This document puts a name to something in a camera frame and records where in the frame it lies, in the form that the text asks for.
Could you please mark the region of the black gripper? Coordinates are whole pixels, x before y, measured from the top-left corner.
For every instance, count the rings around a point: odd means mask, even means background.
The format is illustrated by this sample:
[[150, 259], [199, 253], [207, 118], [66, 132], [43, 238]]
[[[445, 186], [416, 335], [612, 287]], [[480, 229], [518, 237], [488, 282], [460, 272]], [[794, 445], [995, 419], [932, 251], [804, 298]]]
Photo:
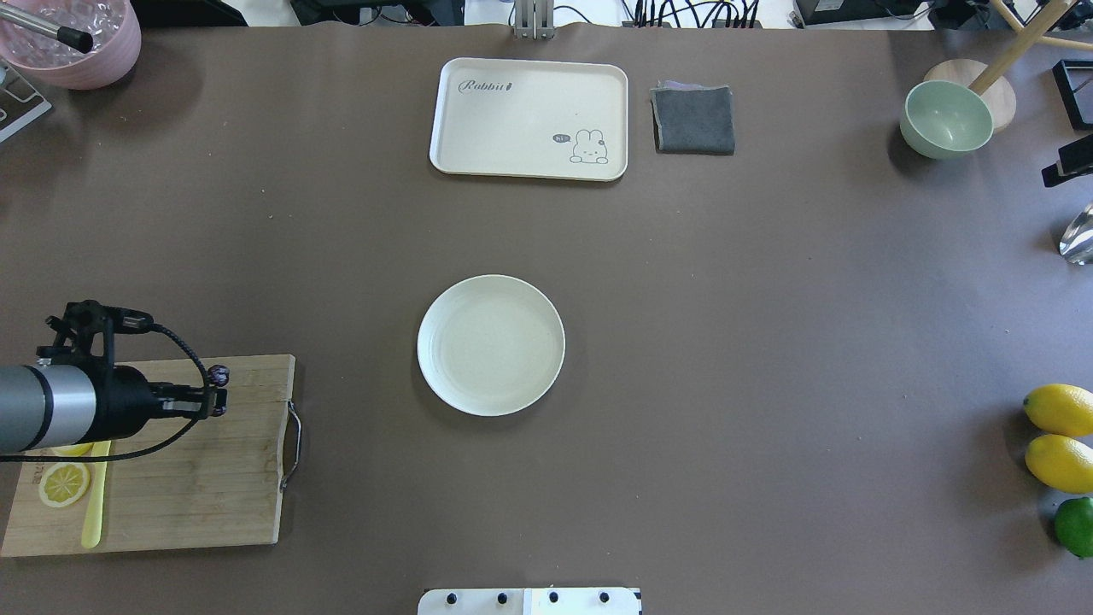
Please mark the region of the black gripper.
[[216, 385], [149, 381], [132, 366], [91, 366], [90, 381], [95, 390], [92, 442], [133, 436], [152, 418], [212, 418], [208, 416], [210, 410], [227, 402], [226, 389]]

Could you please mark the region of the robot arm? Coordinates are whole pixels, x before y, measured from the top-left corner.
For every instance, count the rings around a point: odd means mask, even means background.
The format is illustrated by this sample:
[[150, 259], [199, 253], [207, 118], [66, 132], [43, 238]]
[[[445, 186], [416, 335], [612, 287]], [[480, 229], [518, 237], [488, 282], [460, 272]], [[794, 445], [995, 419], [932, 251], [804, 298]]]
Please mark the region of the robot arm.
[[211, 385], [150, 382], [132, 366], [5, 366], [1, 452], [125, 439], [151, 419], [204, 419], [226, 412], [230, 393]]

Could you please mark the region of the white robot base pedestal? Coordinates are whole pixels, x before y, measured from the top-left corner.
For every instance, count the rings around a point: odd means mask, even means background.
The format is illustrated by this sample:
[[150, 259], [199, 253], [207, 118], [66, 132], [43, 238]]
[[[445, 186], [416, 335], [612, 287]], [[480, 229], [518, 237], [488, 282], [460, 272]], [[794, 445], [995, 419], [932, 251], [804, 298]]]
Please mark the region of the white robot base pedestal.
[[640, 590], [625, 587], [434, 589], [418, 614], [640, 614]]

